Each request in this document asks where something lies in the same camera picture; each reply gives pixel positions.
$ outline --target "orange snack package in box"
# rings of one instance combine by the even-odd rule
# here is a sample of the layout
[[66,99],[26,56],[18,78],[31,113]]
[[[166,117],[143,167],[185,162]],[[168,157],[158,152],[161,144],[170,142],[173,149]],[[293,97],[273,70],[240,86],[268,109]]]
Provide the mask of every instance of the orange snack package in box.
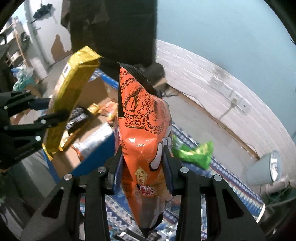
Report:
[[171,116],[161,92],[140,71],[120,66],[115,134],[125,160],[121,184],[141,232],[148,237],[172,200],[161,165],[163,145],[173,145]]

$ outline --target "green snack bag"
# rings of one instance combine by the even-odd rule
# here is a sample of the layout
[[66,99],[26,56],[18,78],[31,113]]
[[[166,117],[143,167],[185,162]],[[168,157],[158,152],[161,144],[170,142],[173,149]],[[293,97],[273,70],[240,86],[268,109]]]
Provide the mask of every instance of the green snack bag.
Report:
[[213,151],[214,144],[212,141],[201,144],[197,148],[190,148],[177,136],[173,135],[172,152],[174,156],[182,159],[183,161],[198,165],[205,170],[210,167]]

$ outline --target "yellow candy wrapper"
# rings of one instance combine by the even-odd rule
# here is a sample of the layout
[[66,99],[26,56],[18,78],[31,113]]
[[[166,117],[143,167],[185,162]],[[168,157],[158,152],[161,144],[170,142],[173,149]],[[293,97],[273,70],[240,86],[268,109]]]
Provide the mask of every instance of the yellow candy wrapper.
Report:
[[[71,56],[54,89],[49,103],[48,114],[56,113],[59,110],[66,110],[68,113],[72,112],[84,84],[100,64],[99,58],[101,56],[87,46]],[[67,121],[64,121],[47,130],[44,145],[48,153],[58,151],[66,124]]]

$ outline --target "yellow arrow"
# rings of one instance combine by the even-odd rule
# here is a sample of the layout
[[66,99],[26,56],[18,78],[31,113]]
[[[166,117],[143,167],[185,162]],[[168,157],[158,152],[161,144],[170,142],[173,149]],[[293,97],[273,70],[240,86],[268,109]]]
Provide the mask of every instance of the yellow arrow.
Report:
[[137,183],[144,186],[148,174],[143,170],[143,168],[139,167],[135,172],[135,175],[137,176]]

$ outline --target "silver screw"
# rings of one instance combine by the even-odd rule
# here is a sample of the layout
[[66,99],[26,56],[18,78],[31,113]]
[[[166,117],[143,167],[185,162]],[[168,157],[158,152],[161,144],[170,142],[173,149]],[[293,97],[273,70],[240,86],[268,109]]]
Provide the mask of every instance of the silver screw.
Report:
[[222,180],[222,177],[220,175],[214,175],[214,179],[220,182]]
[[35,136],[35,140],[36,141],[41,141],[41,137],[40,136]]
[[64,176],[64,179],[66,180],[66,181],[68,181],[68,180],[71,180],[72,179],[72,174],[66,174],[65,176]]
[[99,167],[98,168],[99,173],[105,172],[106,170],[107,170],[106,167]]
[[187,172],[189,172],[189,169],[188,169],[187,167],[181,167],[181,168],[180,168],[180,171],[181,171],[182,173],[187,173]]

